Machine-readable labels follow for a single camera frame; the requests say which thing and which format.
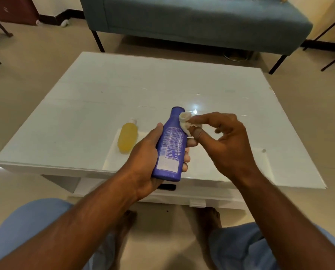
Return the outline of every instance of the person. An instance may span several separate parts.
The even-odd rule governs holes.
[[[334,269],[335,238],[312,224],[255,164],[244,125],[234,114],[196,115],[223,135],[215,140],[190,127],[216,168],[241,192],[256,223],[222,228],[212,208],[198,210],[205,248],[216,269]],[[133,148],[124,166],[76,205],[37,200],[12,213],[0,227],[0,270],[116,269],[121,243],[136,213],[128,210],[154,191],[159,123]],[[185,161],[189,162],[188,153]]]

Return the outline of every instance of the white table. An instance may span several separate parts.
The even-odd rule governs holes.
[[[127,156],[116,140],[129,118],[139,138],[170,110],[235,113],[255,160],[277,186],[325,184],[260,69],[83,52],[0,152],[0,167],[38,173],[83,196],[113,175]],[[206,126],[213,137],[219,135]],[[232,183],[199,145],[175,191],[144,201],[245,209]]]

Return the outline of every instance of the person's left hand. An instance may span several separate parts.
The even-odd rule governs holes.
[[[121,171],[129,174],[129,184],[133,184],[136,199],[141,200],[147,195],[157,189],[163,180],[152,178],[152,170],[157,162],[156,144],[162,134],[163,124],[158,123],[156,128],[148,133],[147,136],[138,142],[132,149],[129,159],[126,161]],[[186,163],[190,162],[189,147],[197,146],[197,141],[188,138],[183,172],[187,172],[188,166]]]

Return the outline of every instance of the person's right hand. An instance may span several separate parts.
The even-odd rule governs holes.
[[[255,173],[260,173],[252,156],[246,128],[237,120],[235,114],[209,113],[195,115],[187,122],[191,124],[209,124],[216,128],[215,133],[223,133],[218,140],[213,139],[199,127],[188,130],[204,147],[216,168],[233,183]]]

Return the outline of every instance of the maroon door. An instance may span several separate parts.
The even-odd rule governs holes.
[[[32,0],[0,0],[0,21],[36,25],[38,12]]]

